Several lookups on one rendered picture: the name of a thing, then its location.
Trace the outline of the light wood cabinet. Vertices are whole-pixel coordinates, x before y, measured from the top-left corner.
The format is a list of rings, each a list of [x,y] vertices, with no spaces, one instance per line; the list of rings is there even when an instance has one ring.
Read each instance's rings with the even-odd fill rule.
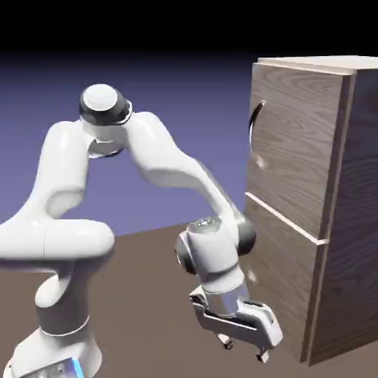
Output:
[[[378,341],[378,57],[259,58],[255,63],[354,73],[321,239],[328,244],[316,259],[303,361],[315,365]]]

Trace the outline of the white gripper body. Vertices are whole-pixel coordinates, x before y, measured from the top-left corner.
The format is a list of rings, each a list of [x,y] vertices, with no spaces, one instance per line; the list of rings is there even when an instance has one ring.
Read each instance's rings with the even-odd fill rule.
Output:
[[[201,327],[216,336],[225,334],[232,340],[268,350],[274,349],[283,339],[275,314],[263,303],[238,300],[237,312],[231,317],[210,312],[199,299],[193,299],[193,308]]]

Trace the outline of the wooden cabinet door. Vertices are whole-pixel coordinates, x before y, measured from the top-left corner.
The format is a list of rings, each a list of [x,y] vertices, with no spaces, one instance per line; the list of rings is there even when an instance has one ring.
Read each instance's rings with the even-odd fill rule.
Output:
[[[256,240],[241,258],[252,297],[275,313],[283,345],[299,362],[306,359],[316,290],[316,259],[326,240],[318,240],[278,211],[248,193],[245,213],[252,219]]]
[[[311,238],[326,237],[350,69],[254,63],[246,190]]]

